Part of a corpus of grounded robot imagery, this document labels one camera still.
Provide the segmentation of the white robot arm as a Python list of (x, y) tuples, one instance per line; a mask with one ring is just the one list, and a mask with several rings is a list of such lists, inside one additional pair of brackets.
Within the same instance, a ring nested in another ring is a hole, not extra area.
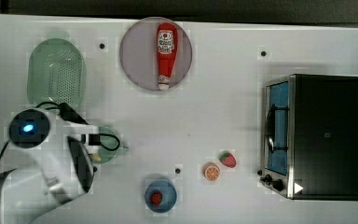
[(44, 109), (27, 109), (8, 125), (6, 150), (29, 164), (0, 173), (0, 224), (31, 224), (85, 194), (95, 169), (90, 156), (99, 128), (64, 120)]

